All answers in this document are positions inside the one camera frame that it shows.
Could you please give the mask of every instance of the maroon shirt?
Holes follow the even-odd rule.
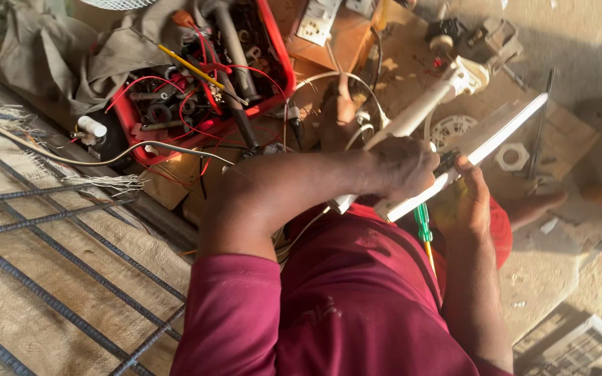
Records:
[[[243,255],[192,267],[171,374],[509,375],[466,355],[439,304],[412,236],[329,212],[281,274],[277,263]]]

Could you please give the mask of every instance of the screwdriver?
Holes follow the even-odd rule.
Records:
[[[217,87],[218,89],[224,91],[227,95],[229,95],[231,98],[236,99],[237,101],[239,101],[240,103],[242,103],[244,106],[247,106],[247,102],[241,98],[239,98],[236,93],[230,92],[229,90],[227,90],[224,85],[222,85],[221,83],[219,83],[218,81],[216,81],[214,78],[212,78],[211,76],[208,76],[206,73],[202,72],[200,69],[198,69],[197,67],[195,67],[192,64],[189,64],[185,59],[183,59],[182,57],[176,55],[175,52],[171,51],[170,49],[162,46],[161,44],[155,42],[154,40],[152,40],[151,38],[147,37],[146,35],[144,35],[143,33],[141,33],[140,31],[131,28],[132,31],[134,31],[136,34],[138,34],[138,36],[140,36],[143,39],[146,39],[147,41],[149,41],[152,44],[155,44],[157,46],[157,48],[161,49],[163,52],[165,52],[167,55],[173,57],[174,59],[178,60],[181,64],[183,64],[184,66],[188,67],[189,70],[191,70],[192,72],[196,73],[199,77],[203,78],[204,80],[210,82],[211,84],[213,84],[215,87]]]
[[[431,264],[431,270],[435,276],[435,266],[433,265],[433,255],[431,254],[431,240],[433,240],[433,234],[429,229],[429,209],[427,209],[426,203],[419,204],[418,207],[413,209],[413,215],[415,216],[415,223],[417,223],[417,236],[424,242],[424,252],[426,252]]]

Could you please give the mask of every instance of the gray cloth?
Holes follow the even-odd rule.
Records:
[[[158,1],[127,12],[119,28],[98,37],[85,23],[52,14],[43,4],[9,0],[0,71],[8,84],[36,96],[53,102],[65,98],[73,115],[103,108],[130,71],[172,64],[131,27],[170,49],[180,47],[181,30],[171,16],[185,0]]]

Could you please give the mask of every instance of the yellow screwdriver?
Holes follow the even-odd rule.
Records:
[[[234,92],[230,92],[230,90],[227,90],[224,85],[222,85],[221,83],[219,83],[218,81],[216,81],[214,78],[212,78],[211,76],[208,76],[206,73],[202,72],[200,69],[198,69],[197,67],[195,67],[192,64],[189,64],[187,62],[187,60],[183,59],[182,57],[176,55],[175,52],[171,51],[170,49],[162,46],[161,44],[155,42],[154,40],[152,40],[151,38],[146,37],[143,33],[139,32],[138,30],[135,29],[131,29],[132,31],[134,31],[135,33],[137,33],[141,38],[146,39],[147,41],[151,42],[152,44],[155,44],[159,49],[161,49],[163,52],[166,52],[167,55],[173,57],[174,59],[178,60],[181,64],[183,64],[184,66],[186,66],[189,70],[191,70],[192,72],[196,73],[199,77],[203,78],[204,80],[210,82],[211,84],[213,84],[215,87],[217,87],[218,89],[224,91],[225,93],[227,93],[227,95],[229,95],[231,98],[236,99],[237,101],[239,101],[242,105],[247,106],[247,102],[241,98],[239,98],[236,93]]]

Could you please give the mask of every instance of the bare foot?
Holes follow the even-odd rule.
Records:
[[[510,218],[513,231],[542,217],[549,209],[560,207],[568,200],[568,193],[557,192],[536,195],[501,205]]]

